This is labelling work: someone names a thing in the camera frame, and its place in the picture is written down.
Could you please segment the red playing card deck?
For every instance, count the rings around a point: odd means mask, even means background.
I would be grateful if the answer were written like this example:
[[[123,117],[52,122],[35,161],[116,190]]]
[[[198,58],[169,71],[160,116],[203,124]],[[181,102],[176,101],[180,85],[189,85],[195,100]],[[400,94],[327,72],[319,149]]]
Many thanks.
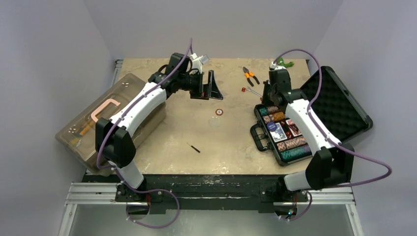
[[[295,125],[295,123],[291,119],[285,120],[290,133],[293,137],[301,136],[302,133],[300,132],[299,128]]]

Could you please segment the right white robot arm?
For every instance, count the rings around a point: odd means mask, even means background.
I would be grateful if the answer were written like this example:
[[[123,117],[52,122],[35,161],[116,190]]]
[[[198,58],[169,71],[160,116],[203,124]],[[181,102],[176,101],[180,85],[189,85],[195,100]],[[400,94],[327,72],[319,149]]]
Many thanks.
[[[277,196],[290,199],[298,190],[320,190],[351,180],[353,147],[343,145],[325,127],[300,89],[292,89],[286,68],[269,71],[263,94],[264,103],[272,103],[290,118],[310,147],[312,159],[304,171],[285,175],[276,187]]]

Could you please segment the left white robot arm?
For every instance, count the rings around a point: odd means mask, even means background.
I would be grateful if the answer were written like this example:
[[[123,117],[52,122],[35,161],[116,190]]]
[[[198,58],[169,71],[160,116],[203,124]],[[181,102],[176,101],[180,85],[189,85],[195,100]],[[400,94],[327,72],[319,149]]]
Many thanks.
[[[203,83],[203,65],[208,61],[206,55],[173,53],[169,62],[150,75],[142,91],[121,111],[96,122],[97,157],[105,158],[116,170],[123,183],[129,186],[127,194],[134,201],[141,201],[147,194],[143,185],[145,178],[133,161],[136,155],[134,133],[155,108],[179,90],[189,92],[192,99],[222,100],[213,70],[208,72],[208,82]]]

